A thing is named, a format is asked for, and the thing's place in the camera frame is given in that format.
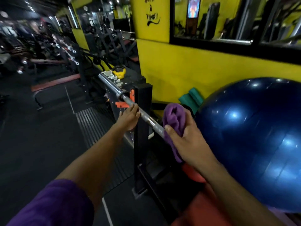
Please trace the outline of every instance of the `ceiling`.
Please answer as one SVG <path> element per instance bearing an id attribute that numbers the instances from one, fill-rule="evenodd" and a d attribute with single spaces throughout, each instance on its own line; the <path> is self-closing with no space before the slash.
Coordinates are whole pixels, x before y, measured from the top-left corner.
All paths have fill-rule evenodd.
<path id="1" fill-rule="evenodd" d="M 32 6 L 35 12 L 41 16 L 53 16 L 61 7 L 67 5 L 67 0 L 0 0 L 0 9 L 3 6 L 6 6 L 5 8 L 9 6 L 31 11 L 28 5 Z"/>

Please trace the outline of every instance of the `forearm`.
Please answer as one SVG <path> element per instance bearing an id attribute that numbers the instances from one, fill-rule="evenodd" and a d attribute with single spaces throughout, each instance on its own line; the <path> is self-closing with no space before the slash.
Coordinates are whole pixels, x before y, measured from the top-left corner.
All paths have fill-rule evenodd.
<path id="1" fill-rule="evenodd" d="M 69 179 L 83 189 L 96 209 L 125 131 L 116 124 L 89 150 L 74 160 L 56 179 Z"/>
<path id="2" fill-rule="evenodd" d="M 218 162 L 197 168 L 211 185 L 234 225 L 283 226 L 284 224 L 232 178 Z"/>

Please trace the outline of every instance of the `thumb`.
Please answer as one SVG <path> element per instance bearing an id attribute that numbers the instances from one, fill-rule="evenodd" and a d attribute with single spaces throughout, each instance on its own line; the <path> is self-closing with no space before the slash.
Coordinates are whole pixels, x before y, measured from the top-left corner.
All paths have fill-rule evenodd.
<path id="1" fill-rule="evenodd" d="M 167 134 L 170 136 L 173 144 L 175 145 L 175 147 L 177 149 L 179 149 L 179 147 L 181 147 L 182 143 L 183 143 L 183 139 L 182 137 L 180 137 L 175 130 L 170 126 L 170 125 L 165 125 L 164 129 L 166 130 Z"/>

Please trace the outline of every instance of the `left hand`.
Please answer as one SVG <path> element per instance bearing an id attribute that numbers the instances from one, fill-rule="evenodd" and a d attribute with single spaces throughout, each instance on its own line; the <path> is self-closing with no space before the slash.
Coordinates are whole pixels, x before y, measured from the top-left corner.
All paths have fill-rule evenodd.
<path id="1" fill-rule="evenodd" d="M 140 114 L 138 105 L 131 105 L 124 112 L 120 111 L 116 125 L 124 131 L 130 131 L 136 127 Z"/>

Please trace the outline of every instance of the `hand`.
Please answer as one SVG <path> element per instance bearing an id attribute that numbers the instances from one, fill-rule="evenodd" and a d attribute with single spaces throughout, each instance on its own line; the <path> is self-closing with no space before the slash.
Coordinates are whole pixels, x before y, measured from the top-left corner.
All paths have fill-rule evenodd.
<path id="1" fill-rule="evenodd" d="M 131 105 L 124 112 L 120 111 L 116 125 L 124 131 L 130 131 L 136 127 L 140 114 L 138 105 Z"/>
<path id="2" fill-rule="evenodd" d="M 207 167 L 211 167 L 213 163 L 218 163 L 218 161 L 198 129 L 190 111 L 184 110 L 186 127 L 183 137 L 180 137 L 169 125 L 165 125 L 164 128 L 185 162 L 199 170 L 207 169 Z"/>

